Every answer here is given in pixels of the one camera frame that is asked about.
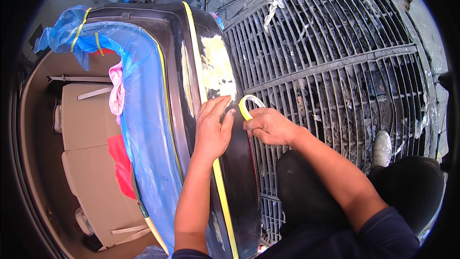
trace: red cloth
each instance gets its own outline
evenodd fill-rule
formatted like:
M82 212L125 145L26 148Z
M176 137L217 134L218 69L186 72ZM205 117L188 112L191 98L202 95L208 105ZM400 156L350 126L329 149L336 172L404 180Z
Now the red cloth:
M107 139L109 144L109 153L117 162L115 164L115 177L121 192L129 198L136 199L134 189L132 188L132 165L126 154L123 135L115 135Z

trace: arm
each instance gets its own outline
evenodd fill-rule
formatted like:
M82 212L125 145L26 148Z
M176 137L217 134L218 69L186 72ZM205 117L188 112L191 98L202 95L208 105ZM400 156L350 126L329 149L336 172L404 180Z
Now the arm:
M361 170L307 129L293 124L273 108L257 108L250 113L254 119L244 123L248 134L256 135L265 144L288 145L302 153L356 233L372 216L388 207Z
M174 220L174 251L193 249L207 254L206 227L213 162L227 149L235 110L219 122L230 96L221 96L201 107L196 123L195 149L180 193Z

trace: masking tape roll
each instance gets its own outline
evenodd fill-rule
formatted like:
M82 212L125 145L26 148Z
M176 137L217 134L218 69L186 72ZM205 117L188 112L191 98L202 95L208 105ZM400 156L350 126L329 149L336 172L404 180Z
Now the masking tape roll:
M243 114L243 117L247 121L247 120L252 119L253 117L249 114L249 111L247 110L246 100L250 100L250 101L254 102L259 107L265 107L265 104L260 99L258 99L256 96L253 96L253 95L244 96L241 99L241 101L238 104L238 106L240 107L241 114Z

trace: pink cloth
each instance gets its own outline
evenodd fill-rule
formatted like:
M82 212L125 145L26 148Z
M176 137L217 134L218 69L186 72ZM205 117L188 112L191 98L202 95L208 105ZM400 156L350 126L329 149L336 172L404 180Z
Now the pink cloth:
M112 80L114 88L110 93L109 107L110 111L116 115L116 122L120 124L120 115L123 113L125 105L125 89L123 87L123 71L121 61L109 69L109 77Z

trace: blue plastic sheet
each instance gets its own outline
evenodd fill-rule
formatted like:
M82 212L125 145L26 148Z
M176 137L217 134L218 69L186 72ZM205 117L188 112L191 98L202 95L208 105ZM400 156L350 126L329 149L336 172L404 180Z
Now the blue plastic sheet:
M84 20L87 6L62 13L54 27L47 27L35 43L35 52L49 46L54 52L70 52ZM86 23L81 27L73 54L90 70L88 54L112 49L122 60L125 105L121 130L133 164L139 196L169 254L174 249L174 215L182 180L168 117L162 53L157 42L141 27L116 21Z

